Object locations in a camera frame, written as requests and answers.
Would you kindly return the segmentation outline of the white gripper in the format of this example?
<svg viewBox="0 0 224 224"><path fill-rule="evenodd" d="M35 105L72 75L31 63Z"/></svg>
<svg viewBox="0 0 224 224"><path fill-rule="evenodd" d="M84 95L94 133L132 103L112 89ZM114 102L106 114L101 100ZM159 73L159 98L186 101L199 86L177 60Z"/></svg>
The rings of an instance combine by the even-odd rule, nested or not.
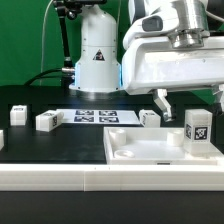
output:
<svg viewBox="0 0 224 224"><path fill-rule="evenodd" d="M166 31L146 31L144 25L158 16L136 20L125 34L122 82L130 95L153 91L153 100L165 122L175 119L167 91L211 88L218 114L224 113L224 36L204 39L202 47L174 48Z"/></svg>

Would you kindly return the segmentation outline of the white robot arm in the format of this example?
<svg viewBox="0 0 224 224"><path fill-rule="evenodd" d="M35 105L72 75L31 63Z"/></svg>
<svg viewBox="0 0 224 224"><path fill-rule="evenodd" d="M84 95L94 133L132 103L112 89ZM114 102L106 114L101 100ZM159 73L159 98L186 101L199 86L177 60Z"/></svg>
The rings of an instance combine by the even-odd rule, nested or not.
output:
<svg viewBox="0 0 224 224"><path fill-rule="evenodd" d="M169 92L210 88L224 112L224 36L213 36L209 0L128 0L131 26L125 54L116 61L116 22L98 5L85 4L81 58L72 90L93 98L124 90L152 94L166 121Z"/></svg>

